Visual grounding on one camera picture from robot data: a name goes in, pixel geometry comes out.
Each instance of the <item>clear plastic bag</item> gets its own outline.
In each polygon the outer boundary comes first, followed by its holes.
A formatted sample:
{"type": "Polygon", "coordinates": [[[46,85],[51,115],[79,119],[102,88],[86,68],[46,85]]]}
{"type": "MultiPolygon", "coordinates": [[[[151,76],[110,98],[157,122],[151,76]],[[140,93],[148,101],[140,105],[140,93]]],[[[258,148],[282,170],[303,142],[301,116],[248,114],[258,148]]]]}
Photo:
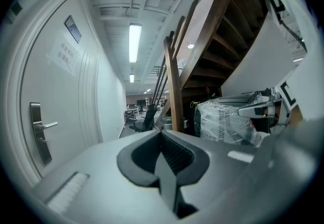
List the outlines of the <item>clear plastic bag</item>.
{"type": "MultiPolygon", "coordinates": [[[[261,96],[258,94],[251,104],[260,103],[261,96]]],[[[239,107],[219,103],[217,99],[199,104],[200,137],[211,141],[258,147],[261,143],[261,133],[250,127],[248,118],[237,114],[238,109],[239,107]]]]}

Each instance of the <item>trash bin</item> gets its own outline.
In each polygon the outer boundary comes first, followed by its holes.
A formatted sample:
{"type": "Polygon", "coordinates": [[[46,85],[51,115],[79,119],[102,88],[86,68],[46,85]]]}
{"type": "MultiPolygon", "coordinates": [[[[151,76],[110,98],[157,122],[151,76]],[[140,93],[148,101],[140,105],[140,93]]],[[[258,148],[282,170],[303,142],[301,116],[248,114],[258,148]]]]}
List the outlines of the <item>trash bin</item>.
{"type": "MultiPolygon", "coordinates": [[[[188,128],[188,120],[183,118],[184,121],[184,128],[188,128]]],[[[161,118],[161,122],[163,124],[162,128],[163,129],[169,129],[172,130],[172,117],[170,115],[164,115],[161,118]]]]}

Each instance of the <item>door frame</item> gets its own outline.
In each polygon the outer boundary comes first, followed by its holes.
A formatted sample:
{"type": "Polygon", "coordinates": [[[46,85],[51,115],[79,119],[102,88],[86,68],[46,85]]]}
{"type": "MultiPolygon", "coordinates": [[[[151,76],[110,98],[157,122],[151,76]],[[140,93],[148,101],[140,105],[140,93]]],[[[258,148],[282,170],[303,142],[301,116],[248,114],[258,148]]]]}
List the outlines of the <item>door frame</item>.
{"type": "MultiPolygon", "coordinates": [[[[26,12],[24,20],[20,20],[19,23],[17,21],[15,25],[17,31],[11,36],[10,44],[3,56],[5,62],[3,63],[4,67],[1,69],[2,79],[0,87],[0,101],[3,106],[3,109],[0,110],[0,136],[2,136],[0,146],[3,149],[1,160],[4,163],[3,168],[7,172],[9,179],[26,189],[36,185],[42,177],[29,153],[22,127],[20,99],[23,73],[29,53],[42,27],[65,1],[38,0],[26,12]]],[[[79,3],[91,34],[100,49],[102,49],[92,23],[87,0],[79,0],[79,3]]],[[[96,60],[96,79],[98,76],[100,53],[98,53],[96,60]]],[[[93,102],[98,137],[100,142],[102,142],[97,105],[97,80],[95,80],[93,102]]]]}

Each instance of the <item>white strip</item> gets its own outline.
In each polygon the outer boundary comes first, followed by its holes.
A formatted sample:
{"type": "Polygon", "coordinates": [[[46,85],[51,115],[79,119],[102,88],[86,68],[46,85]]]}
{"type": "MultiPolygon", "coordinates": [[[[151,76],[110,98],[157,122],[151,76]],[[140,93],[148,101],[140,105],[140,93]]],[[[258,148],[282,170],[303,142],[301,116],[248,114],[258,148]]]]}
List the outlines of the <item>white strip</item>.
{"type": "Polygon", "coordinates": [[[76,173],[71,180],[47,203],[47,206],[58,214],[66,212],[88,178],[89,176],[86,174],[76,173]]]}
{"type": "Polygon", "coordinates": [[[252,155],[252,154],[243,153],[243,152],[234,151],[234,150],[228,152],[227,156],[237,159],[239,161],[246,162],[246,163],[251,163],[254,158],[254,155],[252,155]]]}

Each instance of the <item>wooden post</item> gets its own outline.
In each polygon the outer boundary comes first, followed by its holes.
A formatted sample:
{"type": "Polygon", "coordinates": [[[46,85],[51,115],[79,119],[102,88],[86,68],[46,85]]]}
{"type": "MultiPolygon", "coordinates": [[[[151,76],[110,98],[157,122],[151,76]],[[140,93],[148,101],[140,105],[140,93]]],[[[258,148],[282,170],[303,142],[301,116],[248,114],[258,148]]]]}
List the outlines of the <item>wooden post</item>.
{"type": "Polygon", "coordinates": [[[166,57],[166,67],[170,90],[169,100],[171,105],[172,130],[183,132],[183,105],[178,64],[177,58],[172,59],[173,50],[171,50],[171,40],[169,40],[168,37],[166,37],[164,40],[164,53],[166,57]]]}

